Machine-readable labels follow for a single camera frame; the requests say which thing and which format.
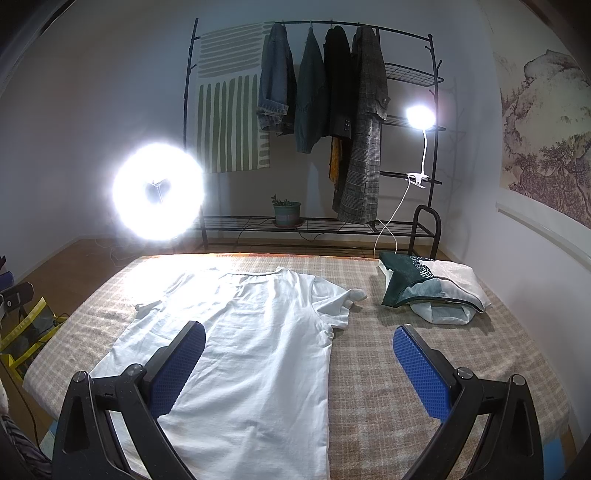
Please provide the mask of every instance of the checkered fabric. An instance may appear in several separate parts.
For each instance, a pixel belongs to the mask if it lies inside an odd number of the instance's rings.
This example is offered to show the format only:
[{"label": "checkered fabric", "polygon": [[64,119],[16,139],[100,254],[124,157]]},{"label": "checkered fabric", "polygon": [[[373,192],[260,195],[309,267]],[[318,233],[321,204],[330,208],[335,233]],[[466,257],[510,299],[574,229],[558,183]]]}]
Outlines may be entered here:
[{"label": "checkered fabric", "polygon": [[[181,260],[184,255],[176,255]],[[377,260],[255,254],[202,255],[220,269],[273,271],[277,267],[324,277],[343,288],[361,288],[368,298],[353,306],[349,327],[335,331],[330,357],[329,427],[332,480],[402,478],[435,433],[430,418],[392,352],[392,336],[410,323],[455,367],[466,366],[480,378],[506,381],[520,373],[528,381],[543,442],[564,433],[569,405],[558,379],[515,317],[483,287],[492,306],[466,326],[431,325],[408,306],[381,305],[384,275]],[[144,262],[140,258],[111,278],[76,310],[42,350],[25,376],[25,389],[58,418],[72,375],[90,371],[131,323],[135,309],[126,282]],[[177,262],[179,269],[183,262]],[[450,478],[460,478],[485,423],[472,436]]]},{"label": "checkered fabric", "polygon": [[359,75],[357,116],[345,185],[335,192],[333,205],[338,203],[339,220],[363,224],[378,214],[380,123],[386,120],[390,98],[382,50],[371,27],[357,29],[352,56]]}]

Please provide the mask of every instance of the plaid tablecloth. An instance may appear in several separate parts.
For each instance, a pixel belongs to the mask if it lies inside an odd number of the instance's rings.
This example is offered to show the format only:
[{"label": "plaid tablecloth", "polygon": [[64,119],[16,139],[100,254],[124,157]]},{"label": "plaid tablecloth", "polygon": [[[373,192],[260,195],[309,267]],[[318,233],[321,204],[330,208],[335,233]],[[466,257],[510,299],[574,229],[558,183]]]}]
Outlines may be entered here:
[{"label": "plaid tablecloth", "polygon": [[[135,316],[131,299],[142,266],[187,268],[186,255],[140,258],[99,288],[46,345],[28,370],[25,389],[56,419],[72,375],[92,370]],[[282,266],[327,278],[343,288],[361,288],[368,298],[351,310],[349,327],[333,341],[329,378],[330,476],[332,480],[402,478],[428,443],[439,421],[427,416],[392,353],[397,326],[410,323],[452,365],[480,378],[505,381],[520,373],[528,381],[543,442],[567,428],[569,405],[558,379],[501,301],[485,287],[492,306],[467,326],[437,326],[409,307],[381,305],[384,275],[377,261],[272,255],[200,255],[199,262],[242,272]],[[450,478],[467,467],[485,422],[481,417]]]}]

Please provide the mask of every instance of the green plant pot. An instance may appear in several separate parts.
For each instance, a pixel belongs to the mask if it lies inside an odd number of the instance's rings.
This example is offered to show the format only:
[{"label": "green plant pot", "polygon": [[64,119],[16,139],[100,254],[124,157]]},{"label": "green plant pot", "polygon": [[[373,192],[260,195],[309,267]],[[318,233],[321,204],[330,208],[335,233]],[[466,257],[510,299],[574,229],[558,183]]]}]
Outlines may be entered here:
[{"label": "green plant pot", "polygon": [[292,202],[293,205],[286,207],[276,206],[275,209],[275,224],[278,226],[294,226],[301,223],[300,220],[300,202]]}]

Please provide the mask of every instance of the clothes rack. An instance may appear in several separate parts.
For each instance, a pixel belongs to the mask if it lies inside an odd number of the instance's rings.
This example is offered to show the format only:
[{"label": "clothes rack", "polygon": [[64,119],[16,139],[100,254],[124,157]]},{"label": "clothes rack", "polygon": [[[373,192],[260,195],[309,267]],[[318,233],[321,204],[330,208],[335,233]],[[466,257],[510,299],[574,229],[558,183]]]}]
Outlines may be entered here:
[{"label": "clothes rack", "polygon": [[[193,61],[193,46],[194,42],[197,41],[200,36],[196,36],[197,31],[197,24],[199,19],[195,19],[195,23],[193,26],[193,32],[191,34],[191,42],[189,46],[189,59],[187,61],[187,75],[186,75],[186,82],[185,82],[185,91],[184,91],[184,112],[183,112],[183,145],[185,149],[187,148],[187,110],[188,110],[188,99],[189,99],[189,83],[190,83],[190,76],[191,71],[196,67],[196,64],[192,64]],[[409,66],[400,65],[396,63],[385,62],[386,68],[386,77],[388,80],[394,80],[398,82],[410,83],[412,85],[422,86],[429,88],[429,91],[433,95],[434,100],[434,110],[435,110],[435,125],[427,130],[427,132],[432,133],[434,135],[434,152],[433,152],[433,166],[431,169],[431,176],[427,179],[423,180],[426,183],[430,184],[429,187],[429,199],[427,205],[418,205],[415,212],[412,222],[404,222],[400,220],[392,221],[388,228],[392,234],[395,236],[401,237],[408,237],[409,238],[409,245],[408,248],[398,249],[399,251],[406,251],[409,255],[417,255],[414,244],[416,238],[431,238],[433,239],[433,243],[431,246],[431,258],[435,258],[437,254],[437,249],[439,247],[439,240],[441,237],[441,219],[439,214],[432,208],[431,204],[433,202],[433,192],[435,185],[441,185],[441,182],[436,179],[437,176],[437,150],[439,148],[439,132],[445,131],[445,128],[439,125],[439,84],[444,81],[443,78],[439,76],[439,67],[441,66],[441,60],[439,62],[436,59],[435,55],[435,48],[433,45],[433,36],[428,35],[423,37],[421,35],[417,35],[411,32],[406,32],[402,30],[396,30],[393,28],[382,27],[379,25],[369,25],[363,24],[358,22],[337,22],[334,20],[292,20],[292,21],[281,21],[283,25],[294,25],[294,24],[325,24],[325,25],[350,25],[353,27],[359,26],[366,26],[371,27],[375,30],[376,36],[378,37],[378,41],[380,41],[380,32],[389,32],[398,35],[404,35],[406,37],[415,38],[417,40],[426,42],[425,48],[429,51],[431,55],[431,64],[433,67],[433,72],[425,72],[423,70],[418,70]],[[408,121],[399,116],[395,115],[388,115],[385,122],[383,122],[380,126],[380,131],[382,126],[392,126],[392,127],[403,127],[403,128],[410,128]],[[380,171],[380,175],[384,177],[392,177],[392,178],[400,178],[406,179],[407,175],[402,172],[393,172],[393,171]],[[426,212],[430,214],[434,221],[435,221],[435,230],[432,232],[430,229],[426,228],[421,222],[419,222],[419,215],[421,212]],[[345,234],[345,235],[371,235],[377,236],[379,234],[380,228],[376,224],[379,222],[378,220],[369,223],[367,225],[354,225],[351,223],[344,223],[336,218],[302,218],[303,224],[297,228],[277,228],[274,225],[274,217],[272,216],[205,216],[203,214],[203,209],[200,209],[199,212],[199,224],[195,225],[196,229],[201,230],[202,241],[203,241],[203,248],[205,250],[208,249],[209,245],[216,245],[212,243],[208,237],[208,231],[216,231],[216,232],[292,232],[292,233],[315,233],[316,235],[321,235],[324,233],[330,234]],[[236,240],[235,247],[238,244],[239,238]],[[249,243],[242,243],[241,245],[250,247],[250,246],[257,246],[260,243],[251,242]],[[330,245],[315,245],[315,248],[327,248],[327,249],[338,249],[343,248],[339,246],[330,246]]]}]

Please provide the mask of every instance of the black coat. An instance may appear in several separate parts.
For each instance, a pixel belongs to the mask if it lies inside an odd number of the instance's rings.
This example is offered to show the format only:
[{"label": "black coat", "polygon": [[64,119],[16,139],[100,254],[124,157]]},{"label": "black coat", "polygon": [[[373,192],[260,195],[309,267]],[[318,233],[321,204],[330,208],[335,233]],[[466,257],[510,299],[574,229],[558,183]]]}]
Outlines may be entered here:
[{"label": "black coat", "polygon": [[324,136],[351,138],[358,92],[349,40],[342,27],[326,33],[324,68],[329,87],[329,117]]}]

